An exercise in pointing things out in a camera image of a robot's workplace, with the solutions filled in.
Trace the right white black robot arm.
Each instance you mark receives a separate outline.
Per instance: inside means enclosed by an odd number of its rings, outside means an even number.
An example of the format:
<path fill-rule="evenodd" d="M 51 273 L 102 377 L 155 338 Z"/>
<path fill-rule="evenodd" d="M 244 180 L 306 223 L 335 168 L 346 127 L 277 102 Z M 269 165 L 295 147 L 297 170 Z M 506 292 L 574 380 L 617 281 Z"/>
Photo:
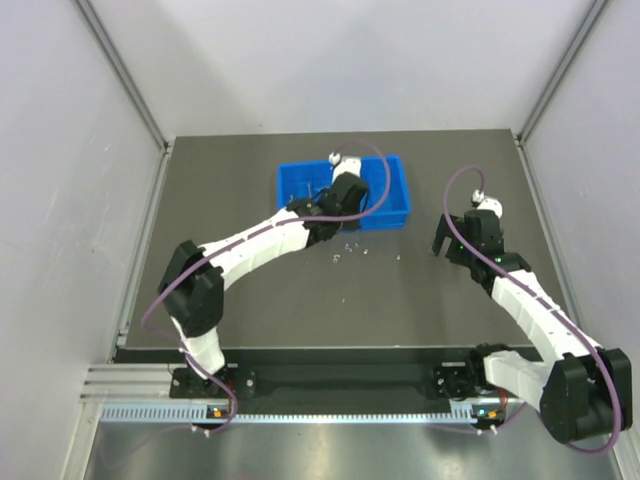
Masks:
<path fill-rule="evenodd" d="M 477 194 L 462 216 L 441 215 L 431 251 L 468 268 L 532 342 L 529 361 L 506 344 L 481 344 L 465 361 L 471 388 L 504 389 L 539 414 L 551 436 L 570 444 L 617 437 L 633 424 L 632 365 L 619 348 L 584 334 L 544 291 L 530 265 L 504 249 L 501 205 Z"/>

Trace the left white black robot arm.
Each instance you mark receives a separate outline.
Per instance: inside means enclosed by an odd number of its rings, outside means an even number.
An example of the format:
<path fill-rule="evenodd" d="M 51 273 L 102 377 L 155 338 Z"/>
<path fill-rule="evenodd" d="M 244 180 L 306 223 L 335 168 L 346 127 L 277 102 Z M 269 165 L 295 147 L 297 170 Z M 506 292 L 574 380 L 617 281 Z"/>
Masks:
<path fill-rule="evenodd" d="M 358 215 L 369 186 L 361 177 L 362 160 L 333 154 L 331 184 L 316 196 L 291 201 L 272 217 L 227 239 L 176 247 L 158 293 L 175 326 L 187 363 L 203 380 L 225 365 L 217 325 L 224 294 L 238 280 L 283 255 L 332 239 L 359 222 L 331 222 Z"/>

